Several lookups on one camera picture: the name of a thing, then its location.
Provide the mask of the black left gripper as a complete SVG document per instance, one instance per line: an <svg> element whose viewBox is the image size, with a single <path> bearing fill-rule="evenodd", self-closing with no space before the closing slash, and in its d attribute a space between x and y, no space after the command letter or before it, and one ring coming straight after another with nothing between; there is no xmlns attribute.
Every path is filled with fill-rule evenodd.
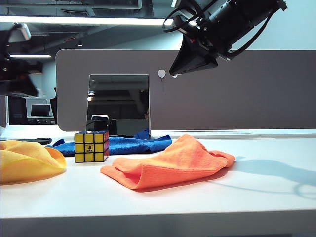
<svg viewBox="0 0 316 237"><path fill-rule="evenodd" d="M40 95L29 75L41 74L43 63L30 63L21 59L3 59L0 61L0 94L6 96Z"/></svg>

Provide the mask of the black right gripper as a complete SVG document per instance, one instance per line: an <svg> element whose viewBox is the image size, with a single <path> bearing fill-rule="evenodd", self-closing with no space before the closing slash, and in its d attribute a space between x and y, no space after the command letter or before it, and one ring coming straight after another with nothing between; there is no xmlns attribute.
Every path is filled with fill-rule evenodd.
<svg viewBox="0 0 316 237"><path fill-rule="evenodd" d="M173 29L183 34L181 48L169 69L173 76L216 68L217 57L230 60L237 41L237 14L212 14L197 18L196 25L182 16L173 17Z"/></svg>

